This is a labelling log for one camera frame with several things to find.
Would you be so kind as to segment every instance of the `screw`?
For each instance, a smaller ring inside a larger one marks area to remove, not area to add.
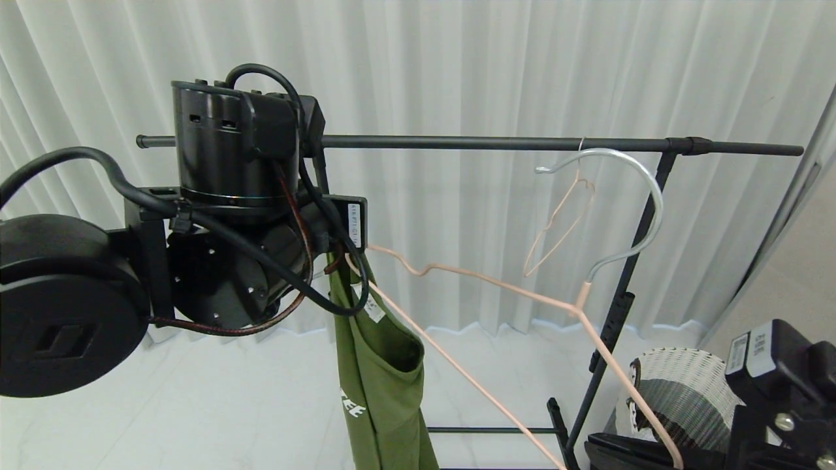
[[[795,421],[787,413],[778,413],[775,415],[775,427],[781,431],[790,432],[795,429]]]
[[[833,458],[832,455],[822,455],[816,461],[816,465],[821,470],[836,470],[836,458]]]

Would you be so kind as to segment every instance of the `hanger hook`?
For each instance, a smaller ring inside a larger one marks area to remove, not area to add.
[[[580,160],[587,156],[612,156],[613,158],[617,158],[628,163],[630,166],[635,168],[647,183],[647,186],[650,187],[650,195],[653,197],[653,205],[655,206],[655,213],[653,214],[653,220],[650,221],[650,229],[647,231],[647,235],[642,238],[641,242],[638,242],[633,246],[631,249],[623,252],[617,253],[614,255],[610,255],[606,258],[601,258],[596,264],[592,266],[592,269],[589,270],[589,274],[586,277],[586,282],[592,283],[592,279],[595,277],[595,274],[598,270],[607,263],[612,263],[613,261],[618,261],[620,259],[629,258],[634,254],[637,254],[641,250],[645,249],[647,245],[650,245],[650,242],[656,238],[656,234],[659,233],[659,228],[662,225],[662,215],[664,210],[664,205],[662,203],[662,190],[659,188],[659,184],[656,182],[656,179],[650,172],[643,166],[639,161],[637,161],[632,156],[627,155],[623,151],[617,151],[614,149],[605,149],[605,148],[592,148],[586,149],[583,151],[575,152],[574,155],[570,156],[564,161],[560,161],[559,163],[555,163],[553,166],[538,166],[534,169],[535,173],[554,173],[555,171],[560,170],[564,166],[572,163],[573,161]]]

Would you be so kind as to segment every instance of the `curtain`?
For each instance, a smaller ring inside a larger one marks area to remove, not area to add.
[[[284,1],[0,3],[0,173],[64,146],[110,153],[139,186],[177,183],[171,80],[222,79],[259,62],[319,100],[329,134],[661,138],[807,145],[836,83],[829,2]],[[247,76],[242,89],[278,90]],[[372,243],[416,265],[475,269],[573,300],[587,270],[633,239],[647,191],[627,166],[588,159],[595,203],[535,275],[523,260],[571,183],[535,175],[567,154],[327,151],[331,190],[368,197]],[[651,170],[658,155],[634,154]],[[799,159],[678,159],[659,237],[640,257],[629,323],[710,328],[737,290]],[[573,193],[548,248],[583,210]],[[29,183],[3,218],[55,212],[119,227],[104,173],[70,162]],[[543,246],[535,257],[544,253]],[[448,273],[411,278],[370,261],[424,326],[528,331],[564,312]],[[621,263],[602,269],[587,311],[606,315]],[[318,287],[325,290],[324,279]],[[285,323],[324,327],[310,303]]]

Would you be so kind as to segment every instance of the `green garment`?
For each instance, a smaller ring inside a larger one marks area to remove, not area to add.
[[[369,278],[374,281],[363,256]],[[331,299],[356,304],[358,283],[344,263],[330,275]],[[334,316],[339,384],[357,470],[438,470],[421,415],[424,345],[373,292],[372,314]]]

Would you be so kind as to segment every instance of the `floor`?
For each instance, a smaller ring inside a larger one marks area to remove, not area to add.
[[[701,330],[626,330],[628,364],[655,346],[693,346]],[[536,323],[528,335],[473,325],[431,335],[529,427],[548,427],[555,396],[573,419],[592,347],[575,326]],[[260,340],[178,335],[147,341],[116,370],[77,391],[0,401],[0,467],[118,470],[351,469],[334,344],[325,330]],[[618,386],[604,380],[585,431],[601,430]],[[429,426],[510,426],[438,353],[428,350],[422,406]],[[538,436],[559,457],[556,439]],[[443,467],[550,468],[522,435],[432,435]],[[579,445],[579,461],[585,462]]]

